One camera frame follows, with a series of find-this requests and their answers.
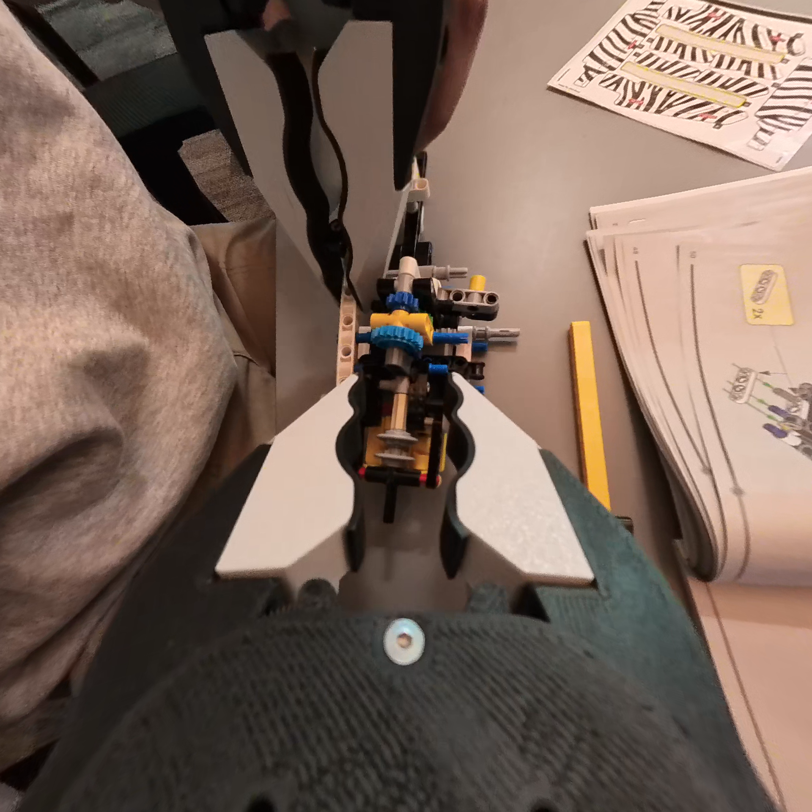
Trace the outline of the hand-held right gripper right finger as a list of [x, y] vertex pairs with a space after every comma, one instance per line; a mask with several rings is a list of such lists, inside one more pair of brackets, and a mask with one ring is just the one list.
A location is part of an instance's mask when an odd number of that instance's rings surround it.
[[459, 373], [448, 380], [442, 567], [473, 588], [594, 585], [538, 444]]

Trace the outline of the open lego instruction booklet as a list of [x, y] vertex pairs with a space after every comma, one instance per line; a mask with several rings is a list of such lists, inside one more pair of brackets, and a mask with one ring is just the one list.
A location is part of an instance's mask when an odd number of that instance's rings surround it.
[[585, 242], [707, 582], [810, 587], [811, 169], [590, 209]]

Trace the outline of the dark chair seat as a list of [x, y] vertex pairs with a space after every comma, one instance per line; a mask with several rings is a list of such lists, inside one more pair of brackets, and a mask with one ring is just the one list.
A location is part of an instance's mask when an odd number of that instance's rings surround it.
[[10, 2], [152, 196], [188, 225], [269, 215], [150, 2]]

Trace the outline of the zebra striped sticker sheet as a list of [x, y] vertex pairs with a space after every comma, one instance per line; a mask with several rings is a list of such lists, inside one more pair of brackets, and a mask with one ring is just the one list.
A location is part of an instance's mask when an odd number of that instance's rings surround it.
[[810, 14], [625, 2], [547, 87], [779, 171], [810, 140]]

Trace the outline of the person's left hand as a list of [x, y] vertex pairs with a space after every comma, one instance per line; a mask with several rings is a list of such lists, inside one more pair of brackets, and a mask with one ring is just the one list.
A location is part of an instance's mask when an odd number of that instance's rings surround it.
[[447, 51], [434, 89], [424, 141], [429, 145], [448, 126], [467, 83], [479, 45], [487, 1], [451, 1], [447, 16]]

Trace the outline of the person's grey sweatshirt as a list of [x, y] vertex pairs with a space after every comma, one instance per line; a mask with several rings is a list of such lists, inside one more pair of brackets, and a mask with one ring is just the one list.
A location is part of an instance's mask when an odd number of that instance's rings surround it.
[[234, 386], [208, 262], [2, 5], [2, 725], [79, 663]]

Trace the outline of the white lego beam with holes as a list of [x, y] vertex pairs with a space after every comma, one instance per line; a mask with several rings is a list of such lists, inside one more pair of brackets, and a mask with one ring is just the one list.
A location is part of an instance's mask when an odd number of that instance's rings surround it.
[[357, 362], [357, 332], [360, 325], [360, 309], [348, 282], [343, 284], [337, 335], [335, 384], [339, 386], [354, 371]]

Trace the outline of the person's beige trousers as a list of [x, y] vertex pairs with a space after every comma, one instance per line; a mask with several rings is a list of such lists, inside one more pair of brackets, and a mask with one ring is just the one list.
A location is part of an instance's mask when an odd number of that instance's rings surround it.
[[272, 217], [192, 227], [208, 260], [236, 384], [209, 459], [231, 472], [276, 433], [276, 249]]

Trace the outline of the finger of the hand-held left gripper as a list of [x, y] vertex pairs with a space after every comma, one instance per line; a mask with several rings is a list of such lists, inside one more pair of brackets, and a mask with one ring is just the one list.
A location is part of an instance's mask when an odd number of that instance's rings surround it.
[[349, 278], [362, 306], [389, 262], [398, 214], [393, 180], [392, 26], [347, 22], [316, 70], [322, 133], [315, 162], [330, 221], [351, 246]]
[[316, 279], [340, 299], [346, 247], [314, 160], [310, 54], [258, 29], [207, 34], [206, 48], [258, 190]]

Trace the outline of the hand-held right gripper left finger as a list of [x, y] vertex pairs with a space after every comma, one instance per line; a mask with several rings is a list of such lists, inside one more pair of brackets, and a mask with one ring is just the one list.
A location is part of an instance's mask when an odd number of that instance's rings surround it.
[[216, 564], [220, 578], [276, 578], [297, 594], [317, 579], [339, 588], [360, 568], [365, 394], [352, 374], [276, 436]]

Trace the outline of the closed lego instruction booklet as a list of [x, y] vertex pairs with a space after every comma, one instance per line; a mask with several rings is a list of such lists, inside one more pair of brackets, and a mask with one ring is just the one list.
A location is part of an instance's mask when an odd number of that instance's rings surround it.
[[746, 754], [777, 807], [811, 810], [811, 590], [690, 578]]

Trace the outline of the long yellow lego beam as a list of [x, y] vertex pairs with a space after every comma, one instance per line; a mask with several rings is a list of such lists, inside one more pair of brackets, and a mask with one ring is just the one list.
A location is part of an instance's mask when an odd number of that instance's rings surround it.
[[571, 322], [568, 336], [581, 480], [611, 511], [591, 324]]

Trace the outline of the multicoloured lego gear assembly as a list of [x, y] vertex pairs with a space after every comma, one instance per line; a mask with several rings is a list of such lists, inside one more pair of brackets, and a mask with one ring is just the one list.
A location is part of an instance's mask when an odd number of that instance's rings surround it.
[[482, 357], [521, 336], [518, 328], [494, 326], [500, 297], [485, 276], [433, 261], [432, 243], [423, 237], [427, 168], [422, 152], [412, 162], [390, 267], [376, 283], [353, 347], [353, 370], [366, 393], [358, 475], [382, 487], [385, 524], [395, 522], [401, 490], [435, 490], [442, 483], [452, 373], [484, 392]]

